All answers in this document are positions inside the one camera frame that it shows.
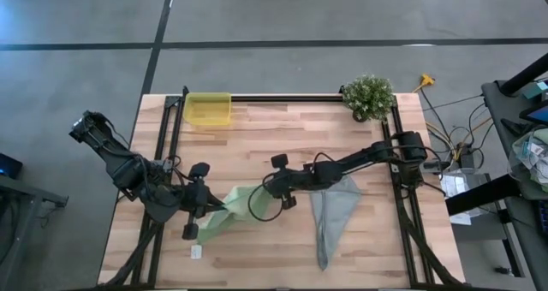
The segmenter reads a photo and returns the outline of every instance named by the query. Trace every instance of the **wooden tabletop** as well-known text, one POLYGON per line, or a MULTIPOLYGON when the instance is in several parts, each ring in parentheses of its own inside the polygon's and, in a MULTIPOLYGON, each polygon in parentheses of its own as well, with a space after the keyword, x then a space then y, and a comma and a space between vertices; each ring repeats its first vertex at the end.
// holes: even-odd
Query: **wooden tabletop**
MULTIPOLYGON (((153 159, 164 95, 145 95, 135 125, 132 151, 153 159)), ((397 94, 404 130, 430 144, 417 94, 397 94)), ((392 123, 391 132, 395 132, 392 123)), ((289 167, 301 169, 319 151, 335 159, 383 139, 379 122, 357 123, 342 103, 233 103, 228 127, 182 125, 177 154, 181 169, 211 165, 206 183, 222 199, 232 187, 258 184, 273 171, 271 156, 287 153, 289 167)), ((170 141, 166 141, 167 156, 170 141)), ((408 278, 388 166, 352 174, 363 196, 326 271, 316 259, 316 231, 309 197, 270 223, 237 223, 203 246, 202 259, 190 258, 194 241, 183 241, 187 221, 180 211, 165 224, 159 288, 405 288, 408 278)), ((435 176, 426 179, 435 185, 435 176)), ((464 281, 444 197, 429 187, 417 191, 426 240, 453 276, 464 281)), ((143 205, 126 199, 116 212, 99 282, 106 282, 134 250, 143 205)), ((150 247, 143 275, 148 273, 150 247)), ((423 277, 414 248, 419 277, 423 277)))

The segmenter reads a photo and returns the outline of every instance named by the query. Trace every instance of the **gray floor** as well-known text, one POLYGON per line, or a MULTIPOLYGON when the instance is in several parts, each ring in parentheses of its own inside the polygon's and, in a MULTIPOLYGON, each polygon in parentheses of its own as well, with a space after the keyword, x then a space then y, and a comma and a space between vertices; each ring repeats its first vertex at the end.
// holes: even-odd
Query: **gray floor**
MULTIPOLYGON (((0 0, 0 44, 152 42, 164 0, 0 0)), ((173 0, 164 41, 261 39, 534 38, 548 33, 545 0, 173 0)), ((412 91, 422 73, 433 104, 480 94, 546 53, 548 45, 162 50, 152 93, 336 92, 357 75, 412 91)), ((97 280, 116 196, 100 159, 69 136, 84 110, 105 113, 130 135, 150 51, 0 52, 0 152, 25 164, 28 183, 70 195, 37 228, 21 289, 91 287, 97 280)), ((438 110, 447 128, 468 124, 476 98, 438 110)), ((435 122, 431 112, 429 121, 435 122)), ((488 117, 488 112, 476 121, 488 117)), ((485 128, 478 131, 483 136, 485 128)), ((456 140, 463 135, 456 134, 456 140)), ((505 173, 494 129, 484 145, 491 177, 505 173)), ((468 282, 532 290, 530 279, 492 272, 507 265, 500 243, 460 242, 468 282)))

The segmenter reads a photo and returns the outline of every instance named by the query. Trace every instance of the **white label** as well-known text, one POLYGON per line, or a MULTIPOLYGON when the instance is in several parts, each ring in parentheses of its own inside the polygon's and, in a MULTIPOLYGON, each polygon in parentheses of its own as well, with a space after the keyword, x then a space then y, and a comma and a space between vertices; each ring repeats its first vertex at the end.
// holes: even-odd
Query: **white label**
POLYGON ((534 153, 534 155, 540 155, 544 149, 541 146, 535 145, 534 143, 531 143, 529 146, 529 150, 534 153))
POLYGON ((190 258, 191 259, 202 258, 202 245, 192 245, 190 247, 190 258))

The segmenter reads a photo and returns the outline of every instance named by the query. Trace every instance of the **yellow container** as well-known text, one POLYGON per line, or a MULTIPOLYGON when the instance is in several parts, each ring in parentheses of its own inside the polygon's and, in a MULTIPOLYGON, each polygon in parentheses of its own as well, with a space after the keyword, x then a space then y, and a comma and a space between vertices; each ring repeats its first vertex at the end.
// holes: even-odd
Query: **yellow container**
POLYGON ((193 125, 229 125, 230 93, 189 93, 183 118, 193 125))

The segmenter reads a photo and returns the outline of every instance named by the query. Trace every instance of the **green plant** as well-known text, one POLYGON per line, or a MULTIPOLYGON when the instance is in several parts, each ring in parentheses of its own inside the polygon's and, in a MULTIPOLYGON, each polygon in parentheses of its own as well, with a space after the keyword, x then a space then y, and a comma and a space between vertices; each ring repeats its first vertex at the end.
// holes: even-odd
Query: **green plant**
POLYGON ((357 121, 366 121, 385 119, 395 99, 387 79, 365 74, 344 86, 342 100, 357 121))

